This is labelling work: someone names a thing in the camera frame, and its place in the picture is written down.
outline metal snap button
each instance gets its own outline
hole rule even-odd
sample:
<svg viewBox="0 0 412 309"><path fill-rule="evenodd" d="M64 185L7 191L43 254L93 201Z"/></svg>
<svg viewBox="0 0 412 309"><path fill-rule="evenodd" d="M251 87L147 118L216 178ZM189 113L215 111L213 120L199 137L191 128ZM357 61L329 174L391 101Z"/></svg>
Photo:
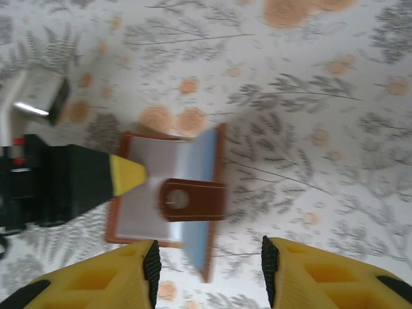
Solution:
<svg viewBox="0 0 412 309"><path fill-rule="evenodd" d="M181 189L172 190L166 197L166 204L173 209L183 209L189 204L189 195Z"/></svg>

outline brown leather tab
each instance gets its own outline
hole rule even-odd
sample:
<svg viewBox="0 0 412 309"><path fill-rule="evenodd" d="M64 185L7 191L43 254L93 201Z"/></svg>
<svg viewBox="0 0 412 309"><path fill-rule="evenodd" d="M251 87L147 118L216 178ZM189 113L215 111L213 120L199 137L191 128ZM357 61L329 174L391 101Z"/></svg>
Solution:
<svg viewBox="0 0 412 309"><path fill-rule="evenodd" d="M160 188L159 208L170 222L223 220L226 190L224 183L171 178Z"/></svg>

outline yellow nozzle tip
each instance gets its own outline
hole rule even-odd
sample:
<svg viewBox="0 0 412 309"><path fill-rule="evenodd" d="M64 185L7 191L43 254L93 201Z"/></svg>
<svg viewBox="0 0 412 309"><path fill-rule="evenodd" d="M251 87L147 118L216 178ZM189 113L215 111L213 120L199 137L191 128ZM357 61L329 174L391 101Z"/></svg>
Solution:
<svg viewBox="0 0 412 309"><path fill-rule="evenodd" d="M120 196L146 181L147 174L143 165L120 156L110 156L113 195Z"/></svg>

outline table surface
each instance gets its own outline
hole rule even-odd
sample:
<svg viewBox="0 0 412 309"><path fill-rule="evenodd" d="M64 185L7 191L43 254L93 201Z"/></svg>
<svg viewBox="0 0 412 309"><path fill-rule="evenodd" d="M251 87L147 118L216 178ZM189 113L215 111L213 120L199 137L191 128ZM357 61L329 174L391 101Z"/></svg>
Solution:
<svg viewBox="0 0 412 309"><path fill-rule="evenodd" d="M68 73L51 144L116 151L138 122L195 135L227 122L230 198L201 283L162 249L159 308L267 308L259 248L282 237L412 283L409 0L2 0L0 79ZM12 238L0 296L111 250L107 205Z"/></svg>

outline floral wallpaper surface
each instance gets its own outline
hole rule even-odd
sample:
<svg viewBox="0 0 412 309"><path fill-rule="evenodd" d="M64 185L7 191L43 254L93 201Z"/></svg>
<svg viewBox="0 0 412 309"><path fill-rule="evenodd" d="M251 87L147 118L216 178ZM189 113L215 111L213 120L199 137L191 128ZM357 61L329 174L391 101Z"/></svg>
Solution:
<svg viewBox="0 0 412 309"><path fill-rule="evenodd" d="M115 153L138 125L196 136L228 123L227 219L212 284L162 248L157 308L268 308L263 235L412 283L412 2L0 0L0 79L41 63L72 93L51 144ZM116 248L107 205L13 236L0 298Z"/></svg>

